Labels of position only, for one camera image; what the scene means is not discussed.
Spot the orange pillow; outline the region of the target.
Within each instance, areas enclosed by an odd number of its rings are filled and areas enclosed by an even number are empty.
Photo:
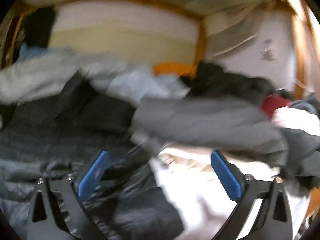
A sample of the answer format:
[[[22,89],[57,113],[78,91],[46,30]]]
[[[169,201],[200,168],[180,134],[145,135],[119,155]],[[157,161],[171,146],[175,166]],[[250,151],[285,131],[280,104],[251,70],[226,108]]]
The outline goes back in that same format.
[[[152,71],[154,75],[174,74],[193,78],[196,75],[197,67],[193,64],[165,62],[154,65]]]

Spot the wooden bed frame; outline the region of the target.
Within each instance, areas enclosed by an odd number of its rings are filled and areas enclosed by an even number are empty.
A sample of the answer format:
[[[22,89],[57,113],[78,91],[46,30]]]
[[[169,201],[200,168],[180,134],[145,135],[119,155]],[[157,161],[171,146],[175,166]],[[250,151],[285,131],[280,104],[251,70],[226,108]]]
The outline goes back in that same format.
[[[77,1],[90,1],[90,0],[63,0],[58,2],[58,5],[68,4]],[[125,1],[130,3],[137,3],[141,5],[148,5],[154,8],[162,9],[165,11],[173,12],[190,21],[196,22],[198,25],[198,37],[195,51],[194,62],[198,63],[200,60],[204,59],[205,52],[207,49],[207,27],[205,24],[205,16],[192,12],[187,9],[183,9],[179,5],[174,5],[170,2],[160,1],[160,0],[105,0],[105,1]],[[269,7],[274,7],[277,10],[283,10],[291,15],[292,21],[292,37],[294,42],[295,53],[297,57],[296,63],[296,73],[295,73],[295,99],[301,99],[303,95],[307,92],[307,87],[305,85],[305,75],[306,75],[306,31],[304,30],[304,25],[310,23],[308,13],[303,12],[302,18],[298,17],[293,7],[289,5],[289,2],[285,0],[278,0],[271,3]],[[6,67],[8,64],[12,63],[12,56],[14,51],[14,44],[17,38],[17,32],[20,28],[23,18],[31,14],[33,11],[37,10],[37,7],[27,5],[22,0],[16,0],[7,14],[1,20],[1,67]]]

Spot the grey folded garment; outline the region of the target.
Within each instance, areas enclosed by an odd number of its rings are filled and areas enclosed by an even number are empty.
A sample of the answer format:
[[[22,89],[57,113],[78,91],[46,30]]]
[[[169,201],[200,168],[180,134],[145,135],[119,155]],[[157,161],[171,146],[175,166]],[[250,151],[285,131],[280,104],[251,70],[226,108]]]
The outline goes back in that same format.
[[[144,98],[132,126],[151,137],[228,151],[284,167],[289,147],[279,129],[254,104],[235,98]]]

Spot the black fleece garment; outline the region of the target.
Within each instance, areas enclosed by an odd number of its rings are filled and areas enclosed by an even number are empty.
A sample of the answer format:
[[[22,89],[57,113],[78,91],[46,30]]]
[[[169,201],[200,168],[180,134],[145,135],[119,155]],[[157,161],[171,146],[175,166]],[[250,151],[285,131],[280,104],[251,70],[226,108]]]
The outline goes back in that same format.
[[[276,89],[268,79],[227,72],[218,64],[204,61],[197,65],[194,77],[182,75],[180,80],[190,88],[189,96],[217,98],[232,95],[258,106],[261,106],[265,98],[270,95],[293,100],[291,92]]]

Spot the dark grey puffer jacket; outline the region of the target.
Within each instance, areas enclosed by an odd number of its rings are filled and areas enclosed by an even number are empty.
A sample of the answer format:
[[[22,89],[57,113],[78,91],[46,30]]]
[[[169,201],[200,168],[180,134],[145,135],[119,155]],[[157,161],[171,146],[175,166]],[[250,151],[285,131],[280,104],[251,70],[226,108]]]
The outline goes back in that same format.
[[[90,198],[87,214],[107,239],[175,239],[183,232],[178,211],[157,186],[149,154],[129,139],[135,109],[94,90],[75,74],[59,95],[8,106],[1,129],[1,239],[7,230],[27,239],[30,201],[39,178],[78,173],[98,151],[108,167]],[[61,194],[54,191],[69,232]]]

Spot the black hanging garment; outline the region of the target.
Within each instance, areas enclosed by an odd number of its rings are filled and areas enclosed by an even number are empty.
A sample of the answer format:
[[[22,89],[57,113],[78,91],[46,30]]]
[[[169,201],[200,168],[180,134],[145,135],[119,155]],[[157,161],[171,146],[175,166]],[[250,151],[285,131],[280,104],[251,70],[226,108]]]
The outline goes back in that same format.
[[[28,47],[47,48],[55,16],[53,7],[40,8],[31,13],[24,28],[24,43]]]

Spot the light blue duvet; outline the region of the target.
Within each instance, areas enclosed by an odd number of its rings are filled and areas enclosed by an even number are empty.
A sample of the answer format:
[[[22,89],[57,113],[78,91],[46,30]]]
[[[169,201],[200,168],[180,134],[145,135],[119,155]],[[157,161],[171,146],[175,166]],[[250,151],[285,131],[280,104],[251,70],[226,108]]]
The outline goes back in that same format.
[[[27,48],[1,70],[1,103],[23,103],[59,94],[75,74],[98,91],[138,106],[145,96],[181,99],[189,89],[173,74],[155,76],[147,64],[110,53],[80,54],[71,48]]]

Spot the red garment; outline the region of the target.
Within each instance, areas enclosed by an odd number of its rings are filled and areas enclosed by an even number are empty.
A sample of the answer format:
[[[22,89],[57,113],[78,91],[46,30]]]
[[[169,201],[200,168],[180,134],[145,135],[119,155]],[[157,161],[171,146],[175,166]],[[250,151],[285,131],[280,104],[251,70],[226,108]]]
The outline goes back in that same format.
[[[269,119],[271,119],[275,110],[290,105],[291,101],[288,99],[282,98],[278,95],[268,95],[264,99],[260,109]]]

